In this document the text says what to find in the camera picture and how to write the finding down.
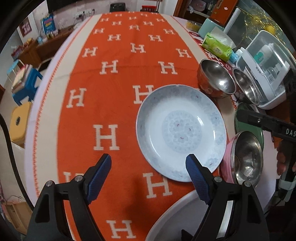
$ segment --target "electrical outlet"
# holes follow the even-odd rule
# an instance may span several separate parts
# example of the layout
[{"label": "electrical outlet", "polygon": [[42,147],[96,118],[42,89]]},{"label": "electrical outlet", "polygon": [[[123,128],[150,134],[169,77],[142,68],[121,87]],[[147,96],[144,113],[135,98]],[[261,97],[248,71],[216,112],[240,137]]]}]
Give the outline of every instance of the electrical outlet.
[{"label": "electrical outlet", "polygon": [[93,8],[89,8],[87,10],[84,11],[86,16],[92,16],[94,13],[94,9]]},{"label": "electrical outlet", "polygon": [[82,15],[84,15],[84,12],[85,12],[85,11],[80,11],[80,12],[77,12],[77,13],[75,13],[75,14],[74,14],[74,16],[73,16],[73,17],[74,17],[74,18],[79,18],[79,16],[82,16]]}]

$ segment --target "cardboard box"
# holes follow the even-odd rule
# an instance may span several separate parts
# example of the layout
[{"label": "cardboard box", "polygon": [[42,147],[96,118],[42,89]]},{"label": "cardboard box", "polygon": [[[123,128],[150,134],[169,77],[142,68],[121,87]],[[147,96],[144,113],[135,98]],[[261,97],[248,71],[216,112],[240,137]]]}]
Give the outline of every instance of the cardboard box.
[{"label": "cardboard box", "polygon": [[14,228],[27,235],[29,222],[32,216],[32,211],[26,202],[6,202],[2,205],[4,214]]}]

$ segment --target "green tissue package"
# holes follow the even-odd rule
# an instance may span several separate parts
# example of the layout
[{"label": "green tissue package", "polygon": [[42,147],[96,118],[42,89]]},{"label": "green tissue package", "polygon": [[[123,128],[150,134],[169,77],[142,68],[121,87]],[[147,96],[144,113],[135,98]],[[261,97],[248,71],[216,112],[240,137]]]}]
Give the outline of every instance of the green tissue package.
[{"label": "green tissue package", "polygon": [[206,34],[202,47],[225,62],[228,62],[232,51],[231,47],[224,45],[210,33]]}]

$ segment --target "human hand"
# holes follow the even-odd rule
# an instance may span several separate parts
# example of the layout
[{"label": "human hand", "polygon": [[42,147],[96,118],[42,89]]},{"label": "human hand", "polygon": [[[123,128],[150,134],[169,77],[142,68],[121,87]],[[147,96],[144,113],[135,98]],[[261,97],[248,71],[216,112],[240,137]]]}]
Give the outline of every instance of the human hand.
[{"label": "human hand", "polygon": [[[276,149],[278,151],[278,154],[276,156],[276,159],[278,160],[278,162],[277,162],[277,174],[280,176],[287,169],[286,164],[285,164],[286,157],[285,157],[284,153],[282,153],[282,142],[279,144],[279,146]],[[293,166],[292,170],[293,170],[293,172],[296,172],[296,163]]]}]

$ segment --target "white plate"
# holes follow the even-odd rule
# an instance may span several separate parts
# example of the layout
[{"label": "white plate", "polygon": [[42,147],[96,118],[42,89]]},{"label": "white plate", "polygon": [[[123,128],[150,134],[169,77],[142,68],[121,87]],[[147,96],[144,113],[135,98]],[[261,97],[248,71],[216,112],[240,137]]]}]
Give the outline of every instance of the white plate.
[{"label": "white plate", "polygon": [[226,129],[215,104],[202,92],[186,85],[154,90],[137,115],[136,135],[149,164],[161,175],[191,182],[185,167],[194,154],[213,172],[226,147]]},{"label": "white plate", "polygon": [[[231,216],[233,201],[228,201],[217,238],[224,237]],[[150,229],[145,241],[181,240],[181,230],[194,235],[207,211],[208,205],[194,190],[175,202]]]}]

